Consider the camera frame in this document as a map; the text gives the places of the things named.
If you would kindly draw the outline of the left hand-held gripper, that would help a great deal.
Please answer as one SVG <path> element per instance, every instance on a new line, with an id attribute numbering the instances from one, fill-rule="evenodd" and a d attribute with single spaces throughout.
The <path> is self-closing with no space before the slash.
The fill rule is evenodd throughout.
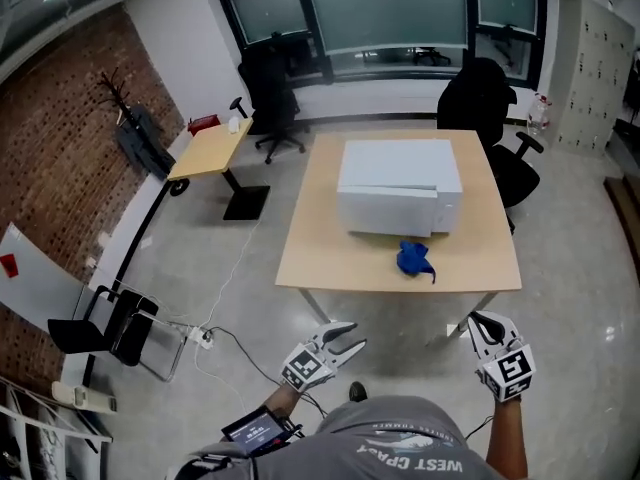
<path id="1" fill-rule="evenodd" d="M 307 392 L 334 378 L 338 369 L 366 347 L 367 340 L 361 339 L 340 350 L 327 345 L 356 327 L 354 322 L 330 322 L 317 327 L 314 336 L 299 343 L 285 359 L 282 381 L 297 392 Z"/>

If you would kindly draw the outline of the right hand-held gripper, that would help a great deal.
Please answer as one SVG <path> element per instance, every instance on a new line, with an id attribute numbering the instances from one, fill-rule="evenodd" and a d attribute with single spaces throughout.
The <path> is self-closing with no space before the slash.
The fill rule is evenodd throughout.
<path id="1" fill-rule="evenodd" d="M 531 346 L 524 342 L 510 318 L 490 311 L 471 312 L 467 318 L 478 356 L 476 375 L 497 402 L 526 391 L 536 373 Z"/>

